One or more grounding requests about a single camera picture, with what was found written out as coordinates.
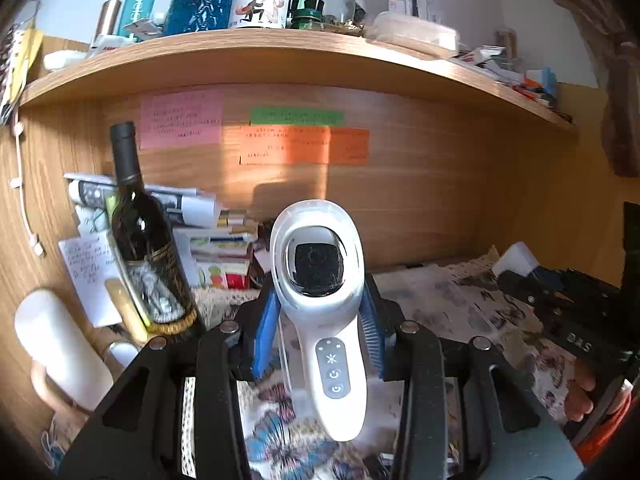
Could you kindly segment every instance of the white cable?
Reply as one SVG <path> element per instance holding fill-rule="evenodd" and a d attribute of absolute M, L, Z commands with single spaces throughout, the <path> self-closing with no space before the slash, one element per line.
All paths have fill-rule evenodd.
<path fill-rule="evenodd" d="M 24 90 L 26 79 L 26 71 L 24 71 L 22 89 L 20 90 L 20 93 L 22 93 L 22 90 Z M 18 120 L 18 107 L 16 106 L 13 113 L 12 133 L 15 137 L 15 155 L 18 161 L 18 176 L 10 180 L 9 186 L 14 189 L 18 189 L 18 193 L 20 196 L 20 214 L 22 215 L 22 224 L 24 225 L 24 230 L 27 231 L 27 236 L 29 238 L 29 247 L 31 247 L 31 250 L 33 250 L 36 256 L 45 256 L 44 247 L 38 240 L 38 234 L 31 231 L 29 219 L 27 218 L 27 211 L 24 206 L 24 176 L 22 174 L 22 152 L 20 150 L 20 136 L 22 135 L 23 131 L 24 125 Z"/>

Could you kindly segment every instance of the blue liquid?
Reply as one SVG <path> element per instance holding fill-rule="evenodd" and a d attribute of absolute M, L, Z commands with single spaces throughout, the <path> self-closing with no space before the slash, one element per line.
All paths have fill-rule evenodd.
<path fill-rule="evenodd" d="M 133 34 L 124 30 L 123 27 L 129 25 L 129 23 L 151 16 L 154 1 L 155 0 L 125 0 L 124 6 L 122 7 L 120 25 L 118 26 L 118 36 L 124 36 L 125 38 L 133 37 Z"/>
<path fill-rule="evenodd" d="M 231 0 L 173 0 L 166 16 L 164 34 L 172 36 L 226 28 L 229 12 Z"/>

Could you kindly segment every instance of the white handheld device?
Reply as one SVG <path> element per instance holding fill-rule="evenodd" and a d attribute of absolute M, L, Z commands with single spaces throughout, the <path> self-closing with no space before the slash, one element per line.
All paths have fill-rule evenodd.
<path fill-rule="evenodd" d="M 351 440 L 367 407 L 358 340 L 364 261 L 356 226 L 332 202 L 298 202 L 278 216 L 270 253 L 273 286 L 296 327 L 318 418 L 332 439 Z"/>

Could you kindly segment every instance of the bolt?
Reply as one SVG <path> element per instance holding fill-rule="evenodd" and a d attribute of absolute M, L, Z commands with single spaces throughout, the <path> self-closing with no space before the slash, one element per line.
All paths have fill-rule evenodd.
<path fill-rule="evenodd" d="M 400 324 L 400 330 L 405 334 L 415 334 L 420 330 L 420 326 L 415 321 L 403 321 Z"/>
<path fill-rule="evenodd" d="M 478 336 L 474 338 L 474 346 L 478 350 L 488 350 L 489 348 L 491 348 L 491 341 L 483 336 Z"/>
<path fill-rule="evenodd" d="M 220 332 L 223 334 L 235 334 L 240 326 L 235 321 L 223 321 L 220 323 Z"/>
<path fill-rule="evenodd" d="M 162 350 L 166 346 L 166 339 L 161 335 L 149 341 L 149 348 L 152 350 Z"/>

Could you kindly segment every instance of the pink sticky note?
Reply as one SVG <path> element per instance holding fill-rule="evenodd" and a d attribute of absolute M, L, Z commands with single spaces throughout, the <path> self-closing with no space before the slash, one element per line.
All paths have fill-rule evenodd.
<path fill-rule="evenodd" d="M 140 149 L 219 144 L 222 96 L 216 89 L 145 95 L 140 102 Z"/>

